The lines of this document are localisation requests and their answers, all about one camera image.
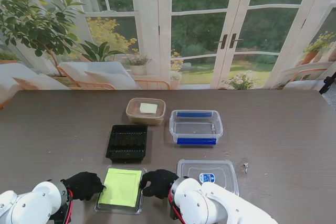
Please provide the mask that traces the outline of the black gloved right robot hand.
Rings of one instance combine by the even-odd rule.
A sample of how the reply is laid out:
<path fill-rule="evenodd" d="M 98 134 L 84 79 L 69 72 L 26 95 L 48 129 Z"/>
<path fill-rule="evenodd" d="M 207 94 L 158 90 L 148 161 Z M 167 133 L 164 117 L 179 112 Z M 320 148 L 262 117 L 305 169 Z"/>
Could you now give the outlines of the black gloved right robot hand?
<path fill-rule="evenodd" d="M 168 197 L 170 188 L 178 179 L 178 176 L 165 169 L 150 171 L 142 176 L 140 188 L 145 197 L 156 197 L 164 199 Z"/>

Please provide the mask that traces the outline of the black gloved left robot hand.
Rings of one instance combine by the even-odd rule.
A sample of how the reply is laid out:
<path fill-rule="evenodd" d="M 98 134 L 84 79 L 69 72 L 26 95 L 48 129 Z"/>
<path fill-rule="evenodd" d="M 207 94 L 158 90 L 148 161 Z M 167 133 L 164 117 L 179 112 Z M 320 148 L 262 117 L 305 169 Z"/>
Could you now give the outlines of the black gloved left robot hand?
<path fill-rule="evenodd" d="M 106 188 L 97 174 L 91 172 L 80 172 L 61 182 L 72 192 L 73 200 L 89 201 Z"/>

